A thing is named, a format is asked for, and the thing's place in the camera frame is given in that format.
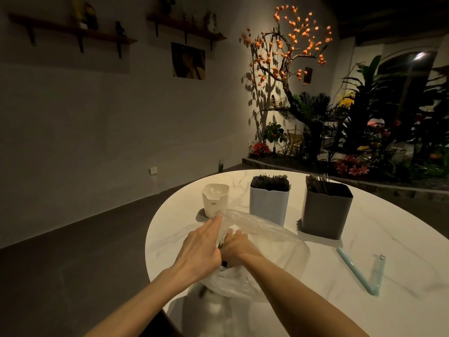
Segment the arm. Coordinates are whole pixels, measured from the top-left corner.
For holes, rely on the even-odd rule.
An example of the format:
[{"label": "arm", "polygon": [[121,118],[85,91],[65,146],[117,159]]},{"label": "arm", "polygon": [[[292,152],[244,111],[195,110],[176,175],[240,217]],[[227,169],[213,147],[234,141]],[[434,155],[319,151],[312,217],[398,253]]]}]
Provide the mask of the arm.
[{"label": "arm", "polygon": [[93,328],[86,337],[139,336],[153,317],[177,294],[209,276],[221,265],[216,248],[221,216],[190,232],[170,268]]},{"label": "arm", "polygon": [[221,255],[228,265],[243,265],[251,273],[290,336],[368,336],[322,296],[262,256],[241,231],[234,236],[228,232]]}]

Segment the soil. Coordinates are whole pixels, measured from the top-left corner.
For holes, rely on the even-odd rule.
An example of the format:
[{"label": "soil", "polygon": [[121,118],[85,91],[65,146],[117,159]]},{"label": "soil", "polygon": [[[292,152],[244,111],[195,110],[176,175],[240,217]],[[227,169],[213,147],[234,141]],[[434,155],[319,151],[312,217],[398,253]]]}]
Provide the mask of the soil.
[{"label": "soil", "polygon": [[279,167],[287,167],[296,169],[302,172],[315,172],[315,173],[325,173],[327,172],[329,175],[347,178],[351,180],[357,181],[366,181],[373,182],[379,184],[387,184],[391,186],[400,186],[400,187],[411,187],[411,188],[420,188],[420,189],[432,189],[432,190],[445,190],[449,191],[449,178],[439,178],[439,177],[430,177],[419,180],[412,180],[410,183],[392,181],[385,178],[385,176],[373,172],[369,172],[366,175],[358,175],[356,177],[343,177],[337,173],[337,171],[333,168],[328,167],[328,163],[323,161],[318,161],[316,164],[310,164],[307,161],[298,161],[293,158],[282,158],[278,155],[265,155],[265,156],[250,156],[249,158],[255,159],[260,162],[264,162],[267,164],[273,164]]}]

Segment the marble tabletop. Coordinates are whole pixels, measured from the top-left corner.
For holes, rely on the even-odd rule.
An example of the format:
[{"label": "marble tabletop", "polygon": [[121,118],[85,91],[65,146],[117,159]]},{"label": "marble tabletop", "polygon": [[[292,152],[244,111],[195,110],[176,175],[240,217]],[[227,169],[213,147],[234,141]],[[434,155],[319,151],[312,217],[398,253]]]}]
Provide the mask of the marble tabletop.
[{"label": "marble tabletop", "polygon": [[[263,172],[288,175],[292,187],[284,227],[297,233],[306,174]],[[167,199],[154,215],[146,237],[145,261],[149,279],[172,265],[188,232],[205,220],[201,191],[206,184],[229,185],[228,207],[249,212],[250,181],[260,173],[261,170],[242,170],[208,176],[188,184]],[[297,233],[310,249],[300,280],[353,319],[371,337],[449,336],[449,240],[401,208],[363,190],[350,189],[354,199],[339,241]],[[449,224],[447,217],[441,220]],[[343,247],[368,278],[379,254],[386,256],[379,297],[367,293],[337,254],[337,246]],[[191,288],[189,295],[195,291],[201,291],[199,286]],[[241,309],[246,305],[246,313],[238,314],[238,320],[244,321],[247,329],[242,336],[286,335],[267,303],[225,302],[214,294],[184,297],[187,292],[164,307],[186,336],[199,336],[205,329],[199,326],[207,320],[204,308],[199,308],[199,297],[207,297],[208,310],[215,310],[216,315],[221,315],[217,312],[223,311],[223,305],[229,309],[235,306]],[[198,316],[202,323],[194,321]],[[212,327],[209,328],[214,331],[210,334],[229,335],[222,331],[223,319],[230,318],[225,313],[219,322],[216,321],[216,326],[210,323]],[[234,327],[231,335],[239,333]]]}]

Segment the dark ceiling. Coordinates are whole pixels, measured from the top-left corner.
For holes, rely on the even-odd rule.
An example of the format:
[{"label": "dark ceiling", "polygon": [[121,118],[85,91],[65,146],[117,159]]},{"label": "dark ceiling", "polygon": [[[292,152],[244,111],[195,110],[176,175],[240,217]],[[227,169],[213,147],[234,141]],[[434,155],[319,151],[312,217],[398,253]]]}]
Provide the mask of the dark ceiling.
[{"label": "dark ceiling", "polygon": [[341,38],[418,39],[449,33],[449,0],[322,0],[338,19]]}]

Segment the white container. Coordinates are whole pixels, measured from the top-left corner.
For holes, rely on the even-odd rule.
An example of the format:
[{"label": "white container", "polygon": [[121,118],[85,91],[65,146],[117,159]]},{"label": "white container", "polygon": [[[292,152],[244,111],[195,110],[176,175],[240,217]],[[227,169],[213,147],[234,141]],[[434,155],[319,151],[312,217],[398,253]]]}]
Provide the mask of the white container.
[{"label": "white container", "polygon": [[204,211],[207,217],[212,217],[217,210],[228,209],[228,185],[209,183],[204,186],[202,194]]},{"label": "white container", "polygon": [[289,191],[250,187],[250,214],[284,226]]}]

